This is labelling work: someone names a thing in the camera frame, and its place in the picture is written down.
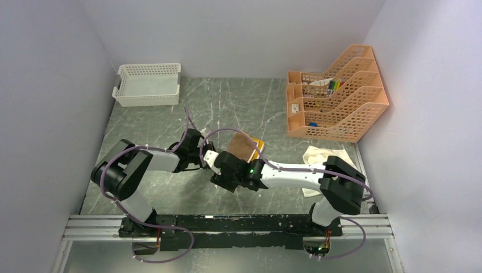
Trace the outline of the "yellow brown bear towel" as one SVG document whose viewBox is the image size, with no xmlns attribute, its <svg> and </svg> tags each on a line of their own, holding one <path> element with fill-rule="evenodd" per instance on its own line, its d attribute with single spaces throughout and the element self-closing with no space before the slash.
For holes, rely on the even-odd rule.
<svg viewBox="0 0 482 273">
<path fill-rule="evenodd" d="M 248 163 L 260 158 L 259 152 L 256 151 L 251 141 L 240 133 L 236 133 L 232 137 L 226 151 Z"/>
</svg>

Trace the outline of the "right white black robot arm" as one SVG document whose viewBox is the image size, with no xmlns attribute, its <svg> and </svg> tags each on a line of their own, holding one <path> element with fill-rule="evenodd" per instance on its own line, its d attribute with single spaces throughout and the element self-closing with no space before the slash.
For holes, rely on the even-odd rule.
<svg viewBox="0 0 482 273">
<path fill-rule="evenodd" d="M 212 183 L 230 192 L 241 186 L 252 191 L 292 187 L 321 193 L 323 199 L 312 205 L 306 224 L 312 235 L 321 235 L 343 214 L 360 214 L 365 177 L 337 156 L 308 165 L 262 159 L 248 163 L 227 151 L 208 150 L 203 160 L 214 171 Z"/>
</svg>

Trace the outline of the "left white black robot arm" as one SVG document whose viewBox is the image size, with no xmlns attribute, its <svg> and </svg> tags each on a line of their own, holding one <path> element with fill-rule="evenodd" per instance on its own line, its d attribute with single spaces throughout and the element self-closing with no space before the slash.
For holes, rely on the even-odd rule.
<svg viewBox="0 0 482 273">
<path fill-rule="evenodd" d="M 167 149 L 137 146 L 121 139 L 93 168 L 90 179 L 109 198 L 120 202 L 134 218 L 125 218 L 119 229 L 120 237 L 151 237 L 160 233 L 157 212 L 149 205 L 138 186 L 147 171 L 180 173 L 201 169 L 200 157 L 215 150 L 211 141 L 196 129 L 187 129 L 180 141 Z"/>
</svg>

